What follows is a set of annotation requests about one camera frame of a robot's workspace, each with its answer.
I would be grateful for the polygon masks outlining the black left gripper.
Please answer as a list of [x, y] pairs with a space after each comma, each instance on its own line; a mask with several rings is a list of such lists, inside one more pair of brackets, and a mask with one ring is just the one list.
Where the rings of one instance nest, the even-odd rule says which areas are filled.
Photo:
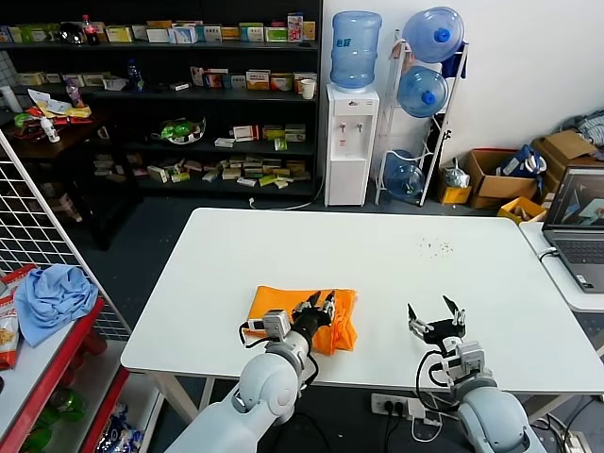
[[292, 330], [312, 338], [320, 327], [330, 326], [336, 311], [336, 292], [331, 291], [319, 310], [315, 308], [321, 293], [311, 294], [305, 301], [300, 302], [293, 311]]

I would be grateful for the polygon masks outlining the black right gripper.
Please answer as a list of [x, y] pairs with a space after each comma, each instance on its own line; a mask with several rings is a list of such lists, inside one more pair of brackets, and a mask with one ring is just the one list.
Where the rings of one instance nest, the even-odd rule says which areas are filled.
[[450, 352], [454, 339], [462, 339], [466, 332], [465, 309], [446, 295], [443, 299], [452, 314], [452, 318], [426, 323], [419, 319], [411, 304], [408, 305], [408, 326], [411, 333], [422, 338], [426, 344], [436, 345], [441, 352]]

